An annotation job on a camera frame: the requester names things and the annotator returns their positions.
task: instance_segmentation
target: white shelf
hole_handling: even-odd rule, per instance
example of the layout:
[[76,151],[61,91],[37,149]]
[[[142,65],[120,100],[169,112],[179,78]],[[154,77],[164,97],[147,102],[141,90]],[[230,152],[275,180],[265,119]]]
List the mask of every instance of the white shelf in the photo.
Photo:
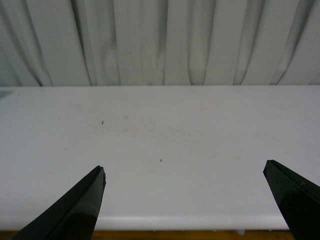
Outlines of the white shelf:
[[319,145],[319,86],[0,88],[0,230],[97,165],[96,229],[287,229],[266,161],[319,185]]

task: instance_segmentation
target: black robotic claw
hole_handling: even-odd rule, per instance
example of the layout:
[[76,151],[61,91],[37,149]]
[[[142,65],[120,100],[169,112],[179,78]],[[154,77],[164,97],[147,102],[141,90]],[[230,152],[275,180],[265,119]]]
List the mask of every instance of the black robotic claw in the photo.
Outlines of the black robotic claw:
[[263,173],[294,238],[320,239],[320,187],[275,160]]
[[12,240],[90,240],[106,186],[97,166]]

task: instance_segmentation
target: wooden surface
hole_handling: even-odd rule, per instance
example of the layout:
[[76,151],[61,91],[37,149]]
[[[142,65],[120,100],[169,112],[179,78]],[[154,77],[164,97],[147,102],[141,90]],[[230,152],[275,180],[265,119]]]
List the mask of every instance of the wooden surface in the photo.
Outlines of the wooden surface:
[[[0,240],[15,231],[0,231]],[[95,231],[92,240],[294,240],[289,231]]]

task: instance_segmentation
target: white curtain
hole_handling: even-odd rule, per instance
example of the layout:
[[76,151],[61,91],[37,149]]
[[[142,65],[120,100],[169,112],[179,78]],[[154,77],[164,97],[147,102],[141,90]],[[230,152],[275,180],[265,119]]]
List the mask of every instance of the white curtain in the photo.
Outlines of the white curtain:
[[320,84],[320,0],[0,0],[0,86]]

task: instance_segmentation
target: white surface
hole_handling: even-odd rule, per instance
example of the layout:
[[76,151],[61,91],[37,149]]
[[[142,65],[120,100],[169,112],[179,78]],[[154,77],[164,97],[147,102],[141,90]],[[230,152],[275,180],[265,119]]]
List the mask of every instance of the white surface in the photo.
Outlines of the white surface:
[[320,1],[0,5],[0,86],[320,83]]
[[96,165],[104,230],[286,229],[266,161],[320,184],[320,86],[0,88],[0,98],[0,230],[22,228]]

